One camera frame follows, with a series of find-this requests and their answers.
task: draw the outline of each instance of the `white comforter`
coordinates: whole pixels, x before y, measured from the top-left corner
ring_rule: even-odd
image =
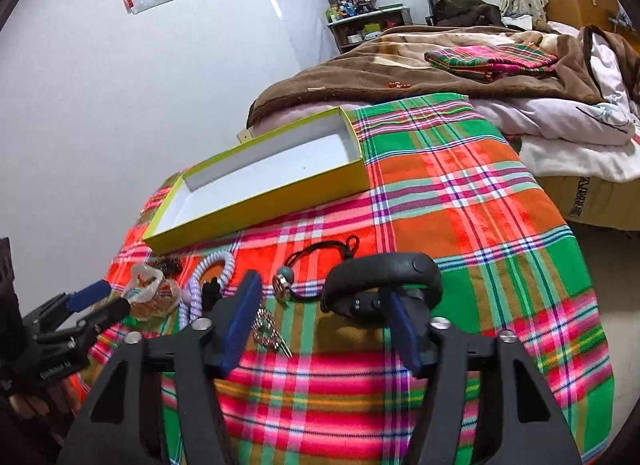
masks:
[[[608,103],[589,106],[563,99],[471,99],[471,103],[505,135],[623,146],[634,134],[630,113]]]
[[[629,99],[618,60],[600,36],[593,36],[591,67],[609,102],[635,123],[632,140],[621,146],[602,142],[551,139],[524,135],[520,158],[535,176],[597,176],[608,182],[630,182],[640,178],[640,120]]]

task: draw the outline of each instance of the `blue handle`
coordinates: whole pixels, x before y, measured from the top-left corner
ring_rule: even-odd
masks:
[[[391,332],[391,343],[398,352],[398,356],[414,376],[422,369],[420,345],[414,323],[409,316],[400,297],[389,288],[380,288],[380,302],[385,314],[386,325]]]
[[[92,304],[109,297],[111,285],[104,279],[83,288],[69,296],[66,308],[70,312],[80,312]]]
[[[240,357],[246,346],[246,339],[251,333],[255,315],[262,300],[262,279],[255,270],[247,270],[242,283],[236,292],[238,302],[234,301],[236,311],[229,324],[224,338],[224,355],[222,358],[222,376],[226,377],[240,363]]]

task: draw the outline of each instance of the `open box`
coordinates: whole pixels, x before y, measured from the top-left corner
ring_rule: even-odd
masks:
[[[341,108],[288,124],[180,175],[143,240],[158,254],[369,189]]]

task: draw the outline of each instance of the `key ring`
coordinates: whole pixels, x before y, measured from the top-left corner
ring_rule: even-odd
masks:
[[[264,348],[271,349],[276,353],[282,348],[282,351],[287,358],[290,359],[293,356],[289,350],[289,346],[287,346],[287,343],[282,338],[282,335],[280,335],[278,330],[276,330],[273,315],[271,315],[271,312],[267,310],[264,303],[262,303],[260,308],[258,308],[258,312],[255,315],[254,324],[252,326],[252,331],[254,332],[254,341],[256,344],[259,344]]]
[[[293,265],[304,255],[309,255],[314,251],[320,249],[330,249],[335,248],[338,249],[342,253],[342,260],[351,259],[355,252],[358,250],[360,246],[360,238],[356,235],[351,235],[347,239],[345,239],[344,243],[342,241],[337,241],[336,239],[330,239],[329,241],[318,241],[318,243],[312,243],[308,247],[303,248],[298,252],[293,252],[289,254],[289,256],[284,260],[284,264],[278,268],[276,274],[273,276],[271,280],[271,284],[273,285],[273,293],[276,296],[278,302],[282,305],[286,305],[287,301],[294,302],[316,302],[320,300],[320,296],[322,295],[322,291],[316,293],[315,295],[300,295],[294,292],[291,289],[291,285],[295,279],[295,274],[293,273]]]

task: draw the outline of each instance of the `plaid fabric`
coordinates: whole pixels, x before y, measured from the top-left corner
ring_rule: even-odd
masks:
[[[495,80],[506,75],[539,75],[556,72],[558,57],[534,44],[456,46],[427,52],[424,58],[436,68],[461,77]]]
[[[241,464],[399,463],[424,381],[402,368],[388,329],[355,329],[317,304],[276,306],[270,278],[285,257],[322,239],[360,237],[356,256],[422,251],[442,269],[444,298],[434,315],[462,329],[514,330],[546,375],[585,462],[597,457],[610,429],[613,378],[591,280],[574,235],[500,133],[457,94],[435,94],[363,108],[354,127],[370,191],[192,247],[178,255],[184,286],[214,249],[236,255],[234,293],[257,269],[268,307],[294,356],[257,347],[250,337],[241,365],[216,381]],[[151,257],[142,242],[172,179],[146,204],[107,279],[114,293],[135,262]],[[294,271],[298,293],[316,293],[337,251],[304,257]],[[147,336],[177,329],[176,315],[136,324],[127,319],[100,337],[88,389],[114,346],[132,329]],[[479,378],[469,375],[460,452],[466,464],[478,415]],[[183,463],[170,376],[163,384],[168,449]]]

